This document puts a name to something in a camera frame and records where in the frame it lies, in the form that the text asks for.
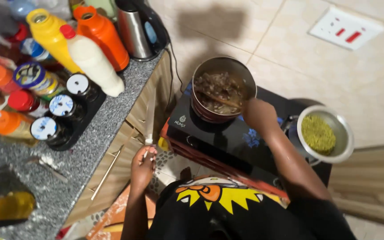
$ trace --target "wooden cabinet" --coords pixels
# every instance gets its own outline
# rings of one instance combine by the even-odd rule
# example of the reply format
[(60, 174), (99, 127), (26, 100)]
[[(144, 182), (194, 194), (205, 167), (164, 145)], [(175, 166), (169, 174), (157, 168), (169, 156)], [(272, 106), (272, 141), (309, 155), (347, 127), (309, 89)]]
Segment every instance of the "wooden cabinet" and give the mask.
[(357, 150), (334, 164), (328, 190), (339, 209), (384, 222), (384, 148)]
[(147, 104), (151, 94), (155, 93), (154, 143), (157, 143), (159, 132), (168, 118), (165, 108), (170, 98), (169, 61), (168, 53), (165, 52), (73, 207), (64, 226), (69, 226), (88, 215), (109, 208), (125, 188), (130, 180), (131, 160), (145, 142), (143, 133), (145, 131)]

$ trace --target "person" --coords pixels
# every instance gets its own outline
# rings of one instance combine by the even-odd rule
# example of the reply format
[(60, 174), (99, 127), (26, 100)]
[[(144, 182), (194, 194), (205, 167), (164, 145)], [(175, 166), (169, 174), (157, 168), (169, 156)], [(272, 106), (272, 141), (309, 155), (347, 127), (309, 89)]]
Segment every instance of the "person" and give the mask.
[(290, 203), (227, 177), (182, 179), (163, 190), (148, 229), (145, 190), (157, 151), (146, 146), (131, 165), (122, 240), (355, 239), (325, 185), (280, 129), (275, 108), (251, 99), (242, 115), (273, 153)]

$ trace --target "black t-shirt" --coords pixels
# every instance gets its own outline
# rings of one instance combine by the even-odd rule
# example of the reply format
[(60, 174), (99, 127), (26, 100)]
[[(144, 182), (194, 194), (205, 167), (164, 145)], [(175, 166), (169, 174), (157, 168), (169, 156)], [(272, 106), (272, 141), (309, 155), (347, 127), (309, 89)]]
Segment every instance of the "black t-shirt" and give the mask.
[(284, 199), (235, 180), (202, 176), (168, 185), (148, 239), (355, 239), (329, 201)]

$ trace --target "granite countertop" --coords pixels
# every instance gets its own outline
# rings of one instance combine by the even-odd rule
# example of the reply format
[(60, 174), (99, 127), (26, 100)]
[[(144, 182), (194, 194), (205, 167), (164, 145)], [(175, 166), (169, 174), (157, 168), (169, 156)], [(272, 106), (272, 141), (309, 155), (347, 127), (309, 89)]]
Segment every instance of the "granite countertop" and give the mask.
[[(0, 195), (6, 194), (9, 188), (27, 188), (35, 195), (37, 203), (28, 221), (0, 228), (0, 237), (6, 240), (55, 239), (161, 56), (149, 62), (130, 61), (124, 72), (124, 93), (117, 98), (106, 98), (71, 150), (56, 152), (44, 142), (33, 148), (0, 142)], [(50, 162), (69, 179), (68, 183), (64, 184), (40, 166), (26, 164), (26, 159), (33, 155)]]

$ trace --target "gas stove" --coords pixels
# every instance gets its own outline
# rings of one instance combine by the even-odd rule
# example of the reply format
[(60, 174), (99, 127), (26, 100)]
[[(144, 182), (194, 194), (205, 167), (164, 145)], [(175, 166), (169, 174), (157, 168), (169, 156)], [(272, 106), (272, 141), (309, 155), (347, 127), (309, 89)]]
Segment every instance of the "gas stove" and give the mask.
[[(191, 91), (190, 83), (168, 120), (166, 135), (252, 178), (275, 185), (274, 179), (278, 176), (275, 162), (259, 134), (244, 122), (242, 116), (227, 123), (209, 123), (201, 119), (192, 109)], [(260, 87), (257, 88), (257, 98), (275, 107), (278, 122), (282, 126), (285, 126), (283, 123), (289, 116), (299, 115), (308, 107)], [(313, 166), (326, 186), (331, 167), (331, 164), (326, 163)]]

